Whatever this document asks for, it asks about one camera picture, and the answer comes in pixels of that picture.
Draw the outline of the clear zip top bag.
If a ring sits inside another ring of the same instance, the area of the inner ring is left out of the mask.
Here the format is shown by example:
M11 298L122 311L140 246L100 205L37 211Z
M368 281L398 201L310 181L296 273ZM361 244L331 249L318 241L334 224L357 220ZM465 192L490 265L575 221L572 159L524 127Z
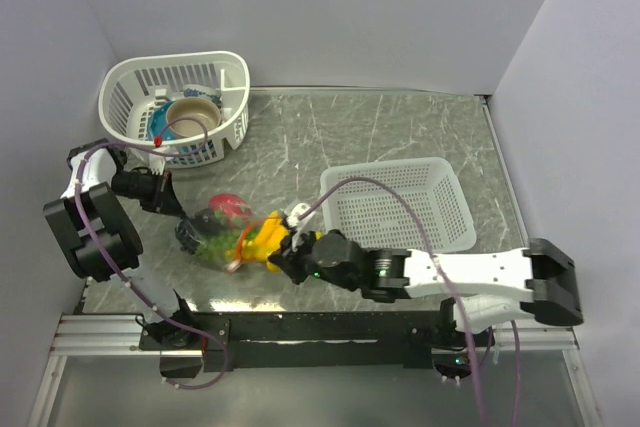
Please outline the clear zip top bag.
M268 257L288 234L286 218L305 206L295 200L260 217L240 196L217 194L205 208L179 220L174 236L181 251L227 272L249 263L262 263L269 271L278 272L280 268Z

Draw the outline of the green fake grapes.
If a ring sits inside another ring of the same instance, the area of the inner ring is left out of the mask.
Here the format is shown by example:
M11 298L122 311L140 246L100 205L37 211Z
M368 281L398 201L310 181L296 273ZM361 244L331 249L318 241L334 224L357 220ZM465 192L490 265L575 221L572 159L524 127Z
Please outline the green fake grapes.
M196 256L206 262L231 262L236 257L237 244L241 233L242 228L223 229L205 240L200 245Z

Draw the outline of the red fake apple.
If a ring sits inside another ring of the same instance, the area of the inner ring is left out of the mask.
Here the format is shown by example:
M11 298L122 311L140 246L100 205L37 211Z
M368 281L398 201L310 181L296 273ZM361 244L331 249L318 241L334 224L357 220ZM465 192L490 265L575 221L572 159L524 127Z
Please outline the red fake apple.
M221 193L209 199L211 215L224 226L244 227L253 217L249 204L240 196Z

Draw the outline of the yellow fake banana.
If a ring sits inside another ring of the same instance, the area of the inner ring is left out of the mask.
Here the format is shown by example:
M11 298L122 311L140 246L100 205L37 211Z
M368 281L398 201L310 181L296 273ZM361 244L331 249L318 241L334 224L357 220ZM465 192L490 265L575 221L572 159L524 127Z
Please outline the yellow fake banana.
M288 235L284 216L279 211L271 212L264 219L251 221L241 232L236 245L228 251L227 272L236 271L244 263L264 263L271 272L280 270L268 257L280 248Z

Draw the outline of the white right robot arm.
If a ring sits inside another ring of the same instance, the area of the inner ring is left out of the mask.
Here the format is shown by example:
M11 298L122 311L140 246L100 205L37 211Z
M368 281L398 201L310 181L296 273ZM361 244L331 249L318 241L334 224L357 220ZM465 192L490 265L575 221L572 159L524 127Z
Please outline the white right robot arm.
M364 248L332 230L289 234L268 261L294 284L314 277L378 303L446 295L453 307L437 331L453 346L516 320L552 327L584 322L574 261L546 239L498 253L431 255Z

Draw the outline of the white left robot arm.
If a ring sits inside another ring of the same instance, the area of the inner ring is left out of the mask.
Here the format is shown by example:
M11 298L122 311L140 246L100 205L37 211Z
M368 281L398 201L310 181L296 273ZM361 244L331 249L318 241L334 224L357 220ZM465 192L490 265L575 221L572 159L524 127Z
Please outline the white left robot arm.
M165 347L188 348L199 325L175 289L142 265L142 241L119 199L136 200L152 214L180 220L187 215L171 173L126 170L126 147L103 138L71 150L70 182L59 199L44 205L43 215L77 277L120 282L138 306L145 335Z

